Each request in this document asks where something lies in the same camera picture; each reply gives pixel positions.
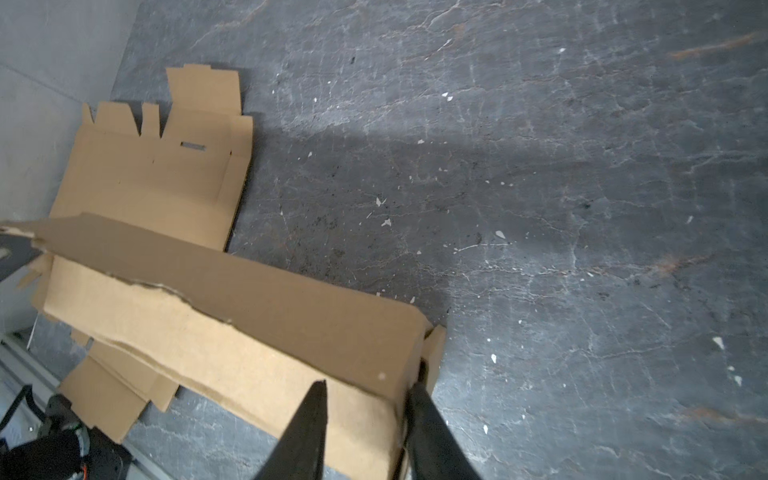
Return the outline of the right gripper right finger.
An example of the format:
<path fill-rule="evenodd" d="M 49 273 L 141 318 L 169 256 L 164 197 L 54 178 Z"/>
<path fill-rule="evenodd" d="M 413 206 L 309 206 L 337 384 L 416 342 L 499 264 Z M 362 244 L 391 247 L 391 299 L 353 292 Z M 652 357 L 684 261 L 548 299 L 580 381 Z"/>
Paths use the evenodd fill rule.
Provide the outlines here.
<path fill-rule="evenodd" d="M 480 479 L 422 383 L 408 392 L 406 418 L 413 479 Z"/>

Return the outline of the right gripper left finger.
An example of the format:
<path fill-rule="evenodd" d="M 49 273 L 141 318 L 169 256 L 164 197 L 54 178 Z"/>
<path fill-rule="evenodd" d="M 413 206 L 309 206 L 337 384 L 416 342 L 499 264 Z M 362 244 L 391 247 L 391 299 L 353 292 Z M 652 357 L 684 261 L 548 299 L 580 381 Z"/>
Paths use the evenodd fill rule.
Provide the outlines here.
<path fill-rule="evenodd" d="M 321 480 L 328 423 L 327 385 L 315 381 L 255 480 Z"/>

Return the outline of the aluminium mounting rail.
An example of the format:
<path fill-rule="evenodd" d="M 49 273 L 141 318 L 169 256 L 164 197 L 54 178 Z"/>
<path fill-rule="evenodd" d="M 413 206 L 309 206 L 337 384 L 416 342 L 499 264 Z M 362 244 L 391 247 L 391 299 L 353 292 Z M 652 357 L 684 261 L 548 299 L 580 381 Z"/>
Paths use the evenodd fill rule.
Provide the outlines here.
<path fill-rule="evenodd" d="M 17 383 L 32 384 L 33 395 L 38 402 L 46 403 L 56 392 L 60 383 L 50 371 L 28 353 L 22 342 L 14 336 L 5 335 L 1 339 L 1 368 Z M 128 440 L 125 440 L 122 446 L 133 457 L 127 479 L 173 479 L 150 456 Z"/>

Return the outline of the cardboard box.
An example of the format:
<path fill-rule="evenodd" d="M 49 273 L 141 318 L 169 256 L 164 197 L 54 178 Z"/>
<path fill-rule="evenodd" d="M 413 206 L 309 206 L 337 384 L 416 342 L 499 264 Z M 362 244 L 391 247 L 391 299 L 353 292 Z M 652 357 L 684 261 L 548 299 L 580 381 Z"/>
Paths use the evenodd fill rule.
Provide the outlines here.
<path fill-rule="evenodd" d="M 89 344 L 63 380 L 74 413 L 122 442 L 146 406 L 166 410 L 231 326 L 192 294 L 226 247 L 252 155 L 253 120 L 234 70 L 167 71 L 172 106 L 85 112 L 51 210 L 69 249 L 42 260 L 41 312 Z"/>
<path fill-rule="evenodd" d="M 352 479 L 399 475 L 429 329 L 415 306 L 93 214 L 1 230 L 53 256 L 54 318 L 273 436 L 325 381 L 326 464 Z"/>

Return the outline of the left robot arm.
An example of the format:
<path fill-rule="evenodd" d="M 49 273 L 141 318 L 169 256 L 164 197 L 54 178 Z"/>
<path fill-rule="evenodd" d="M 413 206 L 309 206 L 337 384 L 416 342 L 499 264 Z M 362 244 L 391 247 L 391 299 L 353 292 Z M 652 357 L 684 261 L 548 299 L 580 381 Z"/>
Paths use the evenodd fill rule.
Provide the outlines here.
<path fill-rule="evenodd" d="M 35 437 L 13 443 L 1 435 L 3 479 L 126 479 L 134 457 L 96 427 L 87 426 L 61 394 L 42 408 L 35 402 L 33 386 L 26 384 L 8 406 L 1 429 L 12 423 L 25 405 L 40 421 Z"/>

